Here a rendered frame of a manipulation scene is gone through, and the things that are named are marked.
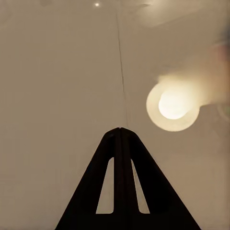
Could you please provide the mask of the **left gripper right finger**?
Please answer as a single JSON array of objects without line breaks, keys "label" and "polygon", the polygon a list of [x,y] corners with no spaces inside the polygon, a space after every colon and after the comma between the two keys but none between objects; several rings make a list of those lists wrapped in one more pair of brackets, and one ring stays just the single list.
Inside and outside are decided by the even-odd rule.
[{"label": "left gripper right finger", "polygon": [[[127,230],[201,230],[138,135],[121,127]],[[150,214],[139,211],[133,160]]]}]

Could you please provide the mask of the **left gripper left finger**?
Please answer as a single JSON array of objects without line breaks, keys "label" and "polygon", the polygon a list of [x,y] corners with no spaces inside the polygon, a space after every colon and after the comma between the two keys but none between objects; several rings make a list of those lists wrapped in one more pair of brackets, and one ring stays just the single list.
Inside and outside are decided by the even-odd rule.
[{"label": "left gripper left finger", "polygon": [[[127,230],[121,128],[109,130],[96,149],[55,230]],[[114,210],[96,214],[108,161],[114,157]]]}]

